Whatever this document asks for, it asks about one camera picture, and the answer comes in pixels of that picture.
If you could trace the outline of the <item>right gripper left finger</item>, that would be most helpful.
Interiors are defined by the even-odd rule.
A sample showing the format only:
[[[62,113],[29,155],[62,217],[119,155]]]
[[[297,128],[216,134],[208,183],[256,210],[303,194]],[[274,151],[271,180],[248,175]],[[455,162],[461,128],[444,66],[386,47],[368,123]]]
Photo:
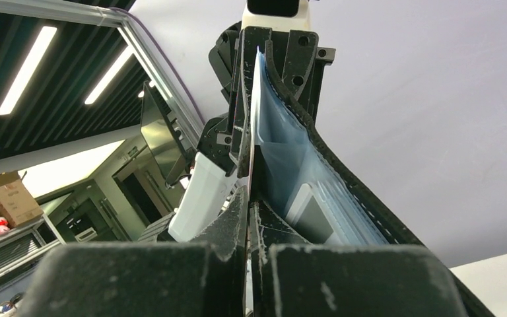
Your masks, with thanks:
[[[248,191],[189,242],[53,248],[19,316],[243,316]]]

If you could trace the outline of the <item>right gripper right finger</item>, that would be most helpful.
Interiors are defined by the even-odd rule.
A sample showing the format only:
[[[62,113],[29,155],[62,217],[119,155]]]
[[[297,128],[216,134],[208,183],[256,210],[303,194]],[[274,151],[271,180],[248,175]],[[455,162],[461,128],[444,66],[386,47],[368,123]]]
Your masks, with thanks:
[[[490,316],[428,249],[310,244],[250,205],[255,316]]]

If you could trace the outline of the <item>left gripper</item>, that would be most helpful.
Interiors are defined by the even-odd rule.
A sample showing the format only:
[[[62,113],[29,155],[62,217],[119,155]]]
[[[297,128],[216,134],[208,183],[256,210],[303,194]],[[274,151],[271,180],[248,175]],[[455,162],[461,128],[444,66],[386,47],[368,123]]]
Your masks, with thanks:
[[[231,154],[237,177],[245,178],[250,174],[253,75],[263,32],[254,26],[241,30],[241,26],[237,22],[221,33],[208,58],[234,119]],[[272,31],[265,43],[267,76],[277,96],[288,103],[295,101],[313,119],[317,118],[324,69],[336,56],[335,48],[318,46],[318,42],[315,32],[291,30]]]

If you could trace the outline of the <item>black leather card holder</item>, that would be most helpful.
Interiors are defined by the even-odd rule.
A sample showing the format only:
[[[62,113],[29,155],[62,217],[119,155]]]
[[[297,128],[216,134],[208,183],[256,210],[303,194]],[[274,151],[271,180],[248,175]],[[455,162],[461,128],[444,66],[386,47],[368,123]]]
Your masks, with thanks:
[[[340,245],[420,244],[420,240],[363,184],[312,127],[303,128],[277,107],[276,94],[261,81],[259,123],[252,119],[257,154],[252,171],[267,204],[285,220],[298,189],[309,183],[323,203],[325,216]]]

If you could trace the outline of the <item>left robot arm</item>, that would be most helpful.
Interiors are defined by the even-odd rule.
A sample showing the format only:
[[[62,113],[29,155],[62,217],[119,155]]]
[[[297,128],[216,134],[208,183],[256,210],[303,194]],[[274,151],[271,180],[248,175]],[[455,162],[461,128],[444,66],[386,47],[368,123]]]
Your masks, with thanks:
[[[317,115],[323,69],[334,58],[334,50],[319,47],[313,31],[236,23],[219,36],[209,63],[228,111],[203,128],[189,186],[168,229],[175,240],[189,241],[210,225],[236,181],[250,175],[257,154],[252,119],[263,122],[261,81],[255,79],[255,70],[266,76],[277,107],[306,129]]]

